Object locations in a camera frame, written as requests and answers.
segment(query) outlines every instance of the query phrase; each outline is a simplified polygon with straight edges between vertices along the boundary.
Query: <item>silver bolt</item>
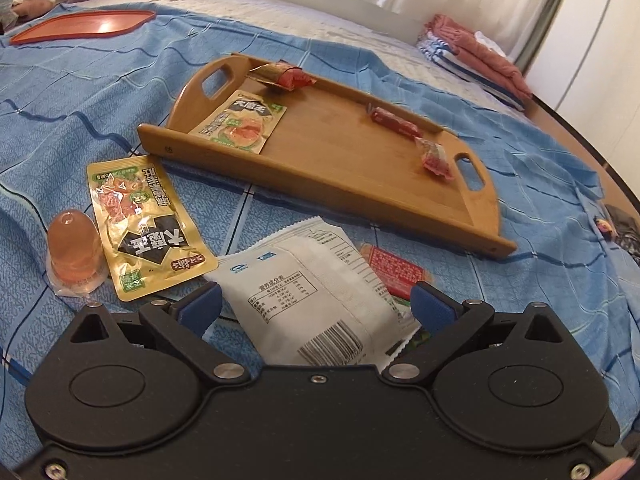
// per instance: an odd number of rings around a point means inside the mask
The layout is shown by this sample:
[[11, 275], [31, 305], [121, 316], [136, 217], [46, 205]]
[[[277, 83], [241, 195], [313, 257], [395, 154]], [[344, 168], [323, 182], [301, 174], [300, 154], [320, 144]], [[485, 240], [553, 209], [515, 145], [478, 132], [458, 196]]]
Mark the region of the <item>silver bolt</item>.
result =
[[578, 464], [571, 469], [571, 480], [587, 480], [591, 474], [591, 468], [586, 464]]
[[213, 374], [219, 379], [237, 379], [244, 374], [244, 368], [236, 363], [222, 363], [213, 368]]
[[409, 363], [398, 363], [389, 368], [389, 375], [394, 379], [415, 379], [420, 375], [420, 368]]
[[66, 479], [66, 469], [63, 468], [60, 464], [47, 464], [44, 468], [44, 473], [51, 480], [65, 480]]

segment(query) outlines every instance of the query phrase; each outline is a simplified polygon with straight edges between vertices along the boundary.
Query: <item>wooden floor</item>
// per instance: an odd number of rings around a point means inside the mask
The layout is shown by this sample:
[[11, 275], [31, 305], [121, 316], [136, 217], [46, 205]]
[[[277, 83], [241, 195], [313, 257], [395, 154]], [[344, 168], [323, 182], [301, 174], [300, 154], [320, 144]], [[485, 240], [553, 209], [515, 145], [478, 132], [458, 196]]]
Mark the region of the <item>wooden floor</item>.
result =
[[533, 101], [527, 105], [525, 115], [541, 130], [551, 135], [569, 151], [577, 155], [590, 168], [597, 171], [600, 176], [602, 189], [605, 193], [603, 202], [622, 209], [622, 211], [635, 218], [636, 223], [640, 226], [640, 214], [636, 211], [636, 208], [634, 208], [624, 192], [618, 187], [618, 184], [615, 183], [598, 161], [591, 156], [591, 153], [589, 153], [571, 133], [565, 130], [560, 123]]

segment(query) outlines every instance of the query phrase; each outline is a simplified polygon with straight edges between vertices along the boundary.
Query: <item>blue logo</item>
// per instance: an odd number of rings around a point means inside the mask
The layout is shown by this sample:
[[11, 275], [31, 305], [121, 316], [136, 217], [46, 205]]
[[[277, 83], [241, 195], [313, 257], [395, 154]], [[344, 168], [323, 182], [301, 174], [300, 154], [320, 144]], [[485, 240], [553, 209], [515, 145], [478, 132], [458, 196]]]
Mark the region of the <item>blue logo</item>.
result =
[[264, 253], [262, 256], [258, 256], [259, 260], [268, 260], [269, 258], [271, 258], [272, 256], [275, 256], [275, 253]]
[[242, 272], [243, 270], [247, 269], [248, 265], [247, 264], [240, 264], [240, 265], [236, 265], [231, 267], [231, 272], [237, 274], [238, 272]]

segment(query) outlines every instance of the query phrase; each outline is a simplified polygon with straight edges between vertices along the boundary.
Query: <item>white snack bag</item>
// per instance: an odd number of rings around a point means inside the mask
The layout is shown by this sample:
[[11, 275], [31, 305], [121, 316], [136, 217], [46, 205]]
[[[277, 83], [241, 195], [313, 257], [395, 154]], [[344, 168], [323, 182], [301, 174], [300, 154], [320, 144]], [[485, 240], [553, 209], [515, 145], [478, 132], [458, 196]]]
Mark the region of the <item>white snack bag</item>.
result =
[[344, 231], [319, 217], [221, 257], [206, 278], [221, 285], [267, 364], [382, 371], [419, 327]]

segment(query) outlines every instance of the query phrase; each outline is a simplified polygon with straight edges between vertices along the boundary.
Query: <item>yellow food packet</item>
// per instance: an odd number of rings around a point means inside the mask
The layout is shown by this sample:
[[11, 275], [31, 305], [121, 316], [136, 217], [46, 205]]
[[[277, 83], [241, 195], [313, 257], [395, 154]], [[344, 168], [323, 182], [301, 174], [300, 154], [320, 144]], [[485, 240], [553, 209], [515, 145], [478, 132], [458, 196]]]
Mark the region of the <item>yellow food packet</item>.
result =
[[225, 146], [260, 153], [287, 107], [236, 90], [189, 133]]
[[104, 254], [122, 301], [218, 268], [155, 157], [96, 162], [86, 171]]

